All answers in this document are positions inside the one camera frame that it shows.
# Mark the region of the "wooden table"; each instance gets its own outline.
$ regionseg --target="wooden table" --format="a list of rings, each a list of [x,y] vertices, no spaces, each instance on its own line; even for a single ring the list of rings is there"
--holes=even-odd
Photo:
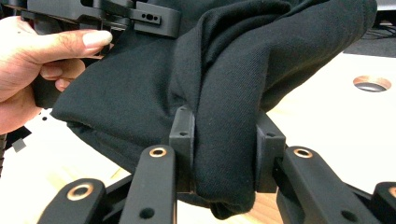
[[[372,193],[396,181],[396,59],[340,54],[268,114],[289,146],[314,149],[340,178]],[[356,77],[387,79],[387,91],[357,89]],[[65,184],[83,177],[107,186],[128,175],[82,143],[48,110],[26,127],[26,148],[6,153],[0,179],[0,223],[36,223]],[[178,223],[282,223],[275,194],[258,194],[250,213],[224,221],[207,209],[178,203]]]

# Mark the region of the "black bracket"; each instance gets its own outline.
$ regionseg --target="black bracket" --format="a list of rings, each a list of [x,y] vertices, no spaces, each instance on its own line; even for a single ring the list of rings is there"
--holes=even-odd
[[[172,38],[178,37],[181,18],[181,13],[172,8],[128,0],[1,0],[1,4],[82,26],[94,24],[97,29],[104,25],[125,29],[134,24],[136,31]]]
[[[314,150],[286,149],[274,179],[285,223],[380,223]]]

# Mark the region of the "black cloth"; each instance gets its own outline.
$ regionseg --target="black cloth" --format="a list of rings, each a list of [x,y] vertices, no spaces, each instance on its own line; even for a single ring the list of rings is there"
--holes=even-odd
[[[188,105],[196,117],[197,195],[217,218],[245,213],[255,198],[259,110],[273,108],[358,40],[375,19],[376,3],[148,2],[182,12],[179,38],[126,30],[67,88],[52,115],[133,173],[141,151],[160,144],[176,109]]]

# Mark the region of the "round hole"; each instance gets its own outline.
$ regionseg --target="round hole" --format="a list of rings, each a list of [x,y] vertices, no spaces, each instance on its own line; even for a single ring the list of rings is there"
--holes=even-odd
[[[163,147],[156,147],[149,152],[149,155],[156,158],[162,157],[166,155],[166,150]]]
[[[146,16],[146,19],[147,19],[148,21],[152,21],[152,19],[154,19],[154,16],[151,15],[151,14],[148,14],[148,15]]]
[[[140,214],[139,214],[139,216],[141,217],[141,218],[143,218],[143,219],[149,219],[149,218],[152,218],[152,217],[154,217],[154,209],[152,209],[152,208],[145,208],[145,209],[143,209],[141,212],[140,212]]]
[[[349,211],[341,211],[341,215],[343,215],[343,217],[351,222],[357,222],[358,218],[355,216],[355,214],[349,212]]]
[[[84,183],[73,187],[67,192],[67,199],[70,201],[78,201],[88,197],[93,192],[91,183]]]
[[[396,187],[389,188],[389,193],[393,196],[393,198],[396,198]]]
[[[294,149],[294,154],[301,158],[311,158],[314,156],[312,152],[301,148]]]
[[[76,190],[75,190],[74,194],[75,194],[75,195],[83,195],[83,194],[85,194],[85,193],[87,193],[87,192],[88,192],[88,189],[87,189],[87,188],[79,188],[79,189],[76,189]]]
[[[353,80],[353,85],[362,91],[381,92],[387,91],[391,87],[391,83],[382,77],[361,76]]]
[[[275,137],[276,134],[274,134],[274,133],[267,133],[267,136],[268,136],[268,137]]]

